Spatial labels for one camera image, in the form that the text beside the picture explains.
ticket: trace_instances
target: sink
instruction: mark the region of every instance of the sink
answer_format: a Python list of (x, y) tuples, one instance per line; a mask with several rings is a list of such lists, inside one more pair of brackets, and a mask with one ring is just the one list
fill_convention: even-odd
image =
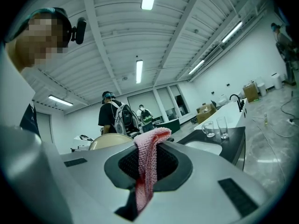
[(219, 155), (222, 151), (222, 147), (219, 144), (205, 143), (201, 141), (191, 141), (186, 143), (186, 146), (197, 148), (215, 155)]

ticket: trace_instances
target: beige chair back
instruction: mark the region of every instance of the beige chair back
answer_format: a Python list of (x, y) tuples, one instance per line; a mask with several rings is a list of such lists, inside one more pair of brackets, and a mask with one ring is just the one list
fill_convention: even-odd
[(133, 139), (120, 133), (106, 133), (96, 138), (90, 145), (89, 150), (95, 150), (114, 145), (124, 144)]

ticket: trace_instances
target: glass cup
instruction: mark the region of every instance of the glass cup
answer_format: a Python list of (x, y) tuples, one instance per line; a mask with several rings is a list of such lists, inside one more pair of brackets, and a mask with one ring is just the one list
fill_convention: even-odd
[(215, 136), (215, 130), (214, 130), (214, 123), (213, 121), (206, 122), (202, 125), (202, 132), (204, 132), (207, 137), (211, 138)]
[(217, 118), (217, 124), (220, 130), (220, 136), (222, 139), (227, 139), (228, 135), (228, 125), (226, 124), (225, 116)]

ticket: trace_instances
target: black faucet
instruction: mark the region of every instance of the black faucet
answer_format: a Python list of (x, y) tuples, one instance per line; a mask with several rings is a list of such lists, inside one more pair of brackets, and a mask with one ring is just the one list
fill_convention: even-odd
[[(232, 94), (232, 95), (229, 97), (229, 100), (230, 100), (233, 96), (237, 96), (237, 95)], [(243, 106), (244, 106), (244, 101), (242, 100), (242, 102), (241, 102), (239, 96), (237, 96), (237, 97), (238, 97), (237, 103), (238, 103), (238, 107), (239, 107), (239, 112), (241, 112), (242, 109), (243, 109)]]

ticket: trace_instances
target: knitted towel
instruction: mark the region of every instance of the knitted towel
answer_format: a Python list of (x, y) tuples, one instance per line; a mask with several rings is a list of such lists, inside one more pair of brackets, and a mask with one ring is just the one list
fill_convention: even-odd
[(153, 186), (157, 182), (157, 149), (156, 145), (168, 139), (171, 130), (157, 128), (134, 138), (138, 147), (139, 178), (136, 181), (136, 205), (140, 213), (153, 197)]

